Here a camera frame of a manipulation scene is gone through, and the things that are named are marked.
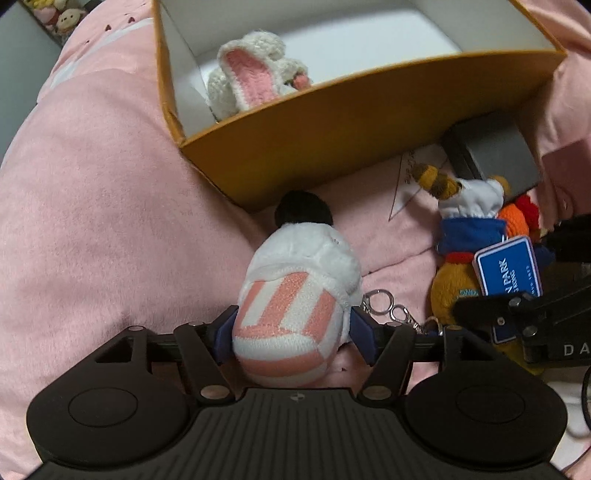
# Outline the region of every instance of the blue tag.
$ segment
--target blue tag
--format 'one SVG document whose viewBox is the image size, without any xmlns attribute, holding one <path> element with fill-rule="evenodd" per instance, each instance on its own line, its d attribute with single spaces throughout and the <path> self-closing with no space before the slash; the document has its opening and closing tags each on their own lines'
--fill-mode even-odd
<svg viewBox="0 0 591 480">
<path fill-rule="evenodd" d="M 474 255 L 473 265 L 484 295 L 520 291 L 534 297 L 542 295 L 534 249 L 528 236 L 516 236 L 480 250 Z M 517 337 L 513 325 L 499 325 L 492 330 L 495 343 L 509 342 Z"/>
</svg>

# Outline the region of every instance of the pink and white stripes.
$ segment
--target pink and white stripes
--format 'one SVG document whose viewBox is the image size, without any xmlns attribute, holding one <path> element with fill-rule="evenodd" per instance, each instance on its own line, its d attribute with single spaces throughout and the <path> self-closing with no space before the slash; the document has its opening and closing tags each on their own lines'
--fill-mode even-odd
<svg viewBox="0 0 591 480">
<path fill-rule="evenodd" d="M 336 354 L 343 314 L 335 298 L 309 273 L 256 281 L 234 324 L 234 352 L 258 384 L 309 384 L 324 375 Z"/>
</svg>

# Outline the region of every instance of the ribbed black surface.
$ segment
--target ribbed black surface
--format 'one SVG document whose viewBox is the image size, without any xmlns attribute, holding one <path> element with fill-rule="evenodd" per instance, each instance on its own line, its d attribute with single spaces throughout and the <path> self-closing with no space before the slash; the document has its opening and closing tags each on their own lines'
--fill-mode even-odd
<svg viewBox="0 0 591 480">
<path fill-rule="evenodd" d="M 346 390 L 258 389 L 249 390 L 243 400 L 232 406 L 204 410 L 182 441 L 140 465 L 109 472 L 87 472 L 47 463 L 30 478 L 564 479 L 550 465 L 519 472 L 490 473 L 444 463 L 415 445 L 393 412 L 363 407 Z"/>
</svg>

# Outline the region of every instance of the orange plush toy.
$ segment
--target orange plush toy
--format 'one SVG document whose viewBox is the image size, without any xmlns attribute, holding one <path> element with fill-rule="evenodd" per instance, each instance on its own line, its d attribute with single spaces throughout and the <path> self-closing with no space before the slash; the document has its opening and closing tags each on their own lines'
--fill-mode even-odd
<svg viewBox="0 0 591 480">
<path fill-rule="evenodd" d="M 509 194 L 503 177 L 456 180 L 424 164 L 413 168 L 413 177 L 439 201 L 443 237 L 437 251 L 445 256 L 445 263 L 433 279 L 431 308 L 442 324 L 454 324 L 452 308 L 456 301 L 481 295 L 472 266 L 474 254 L 517 235 L 531 235 L 534 242 L 538 241 L 538 207 L 527 195 L 503 207 Z M 525 366 L 516 340 L 496 347 Z"/>
</svg>

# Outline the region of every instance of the pink crocheted ear lining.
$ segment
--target pink crocheted ear lining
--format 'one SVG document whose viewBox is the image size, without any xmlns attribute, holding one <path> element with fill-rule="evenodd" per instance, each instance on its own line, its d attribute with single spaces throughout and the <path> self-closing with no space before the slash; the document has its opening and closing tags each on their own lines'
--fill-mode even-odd
<svg viewBox="0 0 591 480">
<path fill-rule="evenodd" d="M 229 51 L 224 57 L 236 76 L 245 103 L 250 108 L 279 97 L 273 75 L 265 63 L 240 49 Z"/>
</svg>

